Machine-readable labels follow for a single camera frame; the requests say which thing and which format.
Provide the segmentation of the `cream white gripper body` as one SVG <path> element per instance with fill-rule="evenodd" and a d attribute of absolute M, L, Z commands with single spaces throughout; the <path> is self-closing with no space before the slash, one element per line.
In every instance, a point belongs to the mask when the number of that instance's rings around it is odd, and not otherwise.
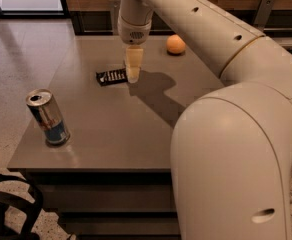
<path fill-rule="evenodd" d="M 152 19 L 120 16 L 118 34 L 125 44 L 140 45 L 147 40 L 151 25 Z"/>

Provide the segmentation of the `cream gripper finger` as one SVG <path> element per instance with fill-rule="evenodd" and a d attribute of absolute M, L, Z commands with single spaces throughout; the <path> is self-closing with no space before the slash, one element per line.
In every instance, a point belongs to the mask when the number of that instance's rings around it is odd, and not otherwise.
<path fill-rule="evenodd" d="M 144 49 L 139 45 L 126 48 L 126 75 L 129 83 L 136 83 L 139 79 Z"/>

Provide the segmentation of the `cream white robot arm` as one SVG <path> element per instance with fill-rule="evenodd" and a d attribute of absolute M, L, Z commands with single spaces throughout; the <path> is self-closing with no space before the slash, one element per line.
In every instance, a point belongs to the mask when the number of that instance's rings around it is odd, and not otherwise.
<path fill-rule="evenodd" d="M 172 134 L 182 240 L 291 240 L 292 55 L 207 0 L 122 0 L 122 40 L 153 14 L 225 85 Z"/>

